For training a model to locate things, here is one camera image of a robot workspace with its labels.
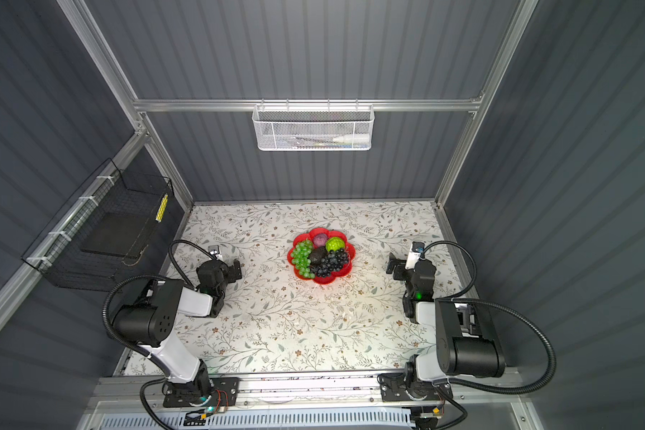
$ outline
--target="white wire basket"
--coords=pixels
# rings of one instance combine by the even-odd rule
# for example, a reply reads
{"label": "white wire basket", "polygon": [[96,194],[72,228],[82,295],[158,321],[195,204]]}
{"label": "white wire basket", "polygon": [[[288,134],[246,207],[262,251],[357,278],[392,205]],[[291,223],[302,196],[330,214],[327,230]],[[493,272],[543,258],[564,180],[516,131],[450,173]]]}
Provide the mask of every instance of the white wire basket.
{"label": "white wire basket", "polygon": [[372,105],[282,108],[257,105],[253,127],[258,148],[270,151],[366,151],[373,136]]}

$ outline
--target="aluminum rail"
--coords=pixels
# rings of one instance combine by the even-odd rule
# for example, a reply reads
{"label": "aluminum rail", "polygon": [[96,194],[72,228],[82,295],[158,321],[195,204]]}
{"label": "aluminum rail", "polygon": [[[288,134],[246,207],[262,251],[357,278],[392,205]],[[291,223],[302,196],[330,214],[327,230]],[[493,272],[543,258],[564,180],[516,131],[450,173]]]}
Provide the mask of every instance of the aluminum rail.
{"label": "aluminum rail", "polygon": [[311,110],[353,109],[355,106],[373,106],[376,112],[433,111],[476,112],[480,100],[212,100],[212,99],[141,99],[133,102],[139,112],[251,112],[255,106],[268,109]]}
{"label": "aluminum rail", "polygon": [[93,59],[98,71],[102,74],[118,103],[120,103],[120,107],[129,122],[135,129],[138,126],[143,126],[150,133],[152,138],[146,144],[146,150],[155,161],[160,174],[172,179],[175,197],[184,211],[187,211],[193,203],[189,188],[170,158],[170,154],[156,133],[153,124],[133,107],[133,101],[137,99],[136,92],[112,52],[112,48],[105,40],[100,27],[95,22],[93,14],[86,6],[86,2],[84,0],[57,0],[57,2],[86,51]]}
{"label": "aluminum rail", "polygon": [[[390,370],[345,370],[338,372],[285,372],[225,374],[213,377],[237,377],[238,400],[235,409],[297,409],[308,407],[371,407],[371,406],[420,406],[434,405],[434,401],[383,402],[378,374]],[[139,401],[139,389],[143,383],[159,376],[117,376],[100,378],[89,400],[86,413],[128,413],[143,412]],[[500,378],[480,378],[480,383],[499,387],[513,387],[521,384],[521,375],[516,367],[507,367]],[[161,385],[148,388],[146,398],[156,411],[162,407]],[[459,403],[511,403],[524,402],[525,397],[488,393],[460,385],[453,385],[452,391]]]}
{"label": "aluminum rail", "polygon": [[[108,163],[107,166],[98,174],[99,176],[89,185],[86,190],[81,194],[82,197],[92,195],[106,179],[102,176],[110,176],[115,171],[115,165],[119,168],[129,166],[136,154],[144,147],[148,140],[146,129],[140,128],[134,133],[131,138],[124,144],[120,152],[113,158],[114,164]],[[64,226],[74,218],[77,211],[79,211],[85,204],[86,200],[77,199],[72,207],[65,213],[60,221],[52,228],[52,231],[61,230]],[[50,248],[55,239],[54,235],[47,235],[43,241],[36,246],[32,256],[41,256],[45,251]],[[34,289],[35,285],[41,279],[39,271],[34,270],[31,266],[23,263],[19,269],[9,278],[8,282],[0,289],[0,330],[5,327],[9,318],[16,312],[19,305],[24,302],[29,293]]]}
{"label": "aluminum rail", "polygon": [[478,132],[480,131],[483,120],[490,109],[492,100],[497,94],[499,84],[501,84],[504,74],[514,57],[514,52],[516,52],[516,48],[519,46],[519,42],[524,35],[525,28],[527,27],[528,22],[530,22],[530,18],[532,17],[537,4],[538,0],[520,0],[516,7],[516,12],[509,24],[504,41],[499,48],[497,57],[492,64],[490,74],[485,81],[481,107],[466,125],[464,133],[462,134],[457,148],[454,151],[454,156],[449,162],[444,177],[439,185],[435,201],[440,207],[444,206],[447,198],[449,197],[449,193],[456,183],[459,172],[464,166],[465,158],[468,155],[470,148],[473,146],[475,138],[478,136]]}

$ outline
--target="yellow label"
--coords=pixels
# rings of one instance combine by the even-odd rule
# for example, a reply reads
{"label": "yellow label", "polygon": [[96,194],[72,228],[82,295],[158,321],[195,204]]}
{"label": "yellow label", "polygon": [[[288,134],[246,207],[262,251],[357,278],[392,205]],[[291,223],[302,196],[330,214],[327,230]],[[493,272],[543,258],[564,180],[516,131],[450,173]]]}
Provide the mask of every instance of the yellow label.
{"label": "yellow label", "polygon": [[157,214],[155,215],[155,221],[162,221],[162,216],[165,215],[165,208],[167,207],[167,194],[162,198],[160,202],[160,207],[157,209]]}

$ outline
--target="floral tablecloth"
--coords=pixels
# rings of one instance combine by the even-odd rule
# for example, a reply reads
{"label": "floral tablecloth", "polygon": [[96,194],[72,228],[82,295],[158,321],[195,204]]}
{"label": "floral tablecloth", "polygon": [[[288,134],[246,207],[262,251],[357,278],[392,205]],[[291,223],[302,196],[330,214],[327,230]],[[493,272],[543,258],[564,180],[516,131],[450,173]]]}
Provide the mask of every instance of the floral tablecloth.
{"label": "floral tablecloth", "polygon": [[[315,227],[344,232],[356,248],[352,272],[328,286],[297,279],[287,263],[293,238]],[[228,263],[242,263],[243,279],[228,285],[218,318],[175,321],[212,373],[393,369],[435,347],[433,330],[404,317],[404,286],[385,273],[390,252],[403,257],[413,240],[441,239],[429,202],[196,206],[182,237],[218,244]],[[205,256],[187,245],[175,256],[196,281]],[[436,294],[457,291],[446,247],[429,259],[438,267]],[[179,278],[172,267],[167,275]],[[124,371],[159,373],[136,353]]]}

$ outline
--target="red fruit plate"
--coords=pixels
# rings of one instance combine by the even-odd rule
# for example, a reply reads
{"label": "red fruit plate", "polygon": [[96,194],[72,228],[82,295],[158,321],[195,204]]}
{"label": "red fruit plate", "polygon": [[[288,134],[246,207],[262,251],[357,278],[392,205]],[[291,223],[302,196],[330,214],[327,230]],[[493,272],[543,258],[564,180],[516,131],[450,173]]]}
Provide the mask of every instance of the red fruit plate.
{"label": "red fruit plate", "polygon": [[[341,271],[338,272],[332,272],[331,276],[328,276],[326,278],[321,278],[321,277],[315,277],[312,279],[313,282],[319,284],[319,285],[327,285],[328,283],[332,283],[337,277],[344,277],[349,274],[349,272],[352,270],[352,263],[353,263],[353,258],[356,256],[356,249],[349,243],[347,240],[347,237],[345,236],[344,233],[336,230],[327,230],[327,228],[314,228],[311,230],[309,233],[303,233],[302,235],[296,236],[296,238],[293,240],[293,246],[292,249],[289,250],[289,253],[287,253],[287,261],[289,264],[294,266],[292,263],[292,253],[296,245],[298,245],[299,242],[303,242],[305,240],[310,240],[311,242],[313,241],[313,238],[321,233],[324,233],[327,235],[327,237],[339,237],[344,241],[345,244],[345,249],[347,250],[347,254],[349,254],[349,262],[342,267]],[[302,277],[298,271],[296,270],[296,267],[293,268],[293,273],[296,275],[297,278],[300,280],[304,281],[310,281],[309,278],[304,278]]]}

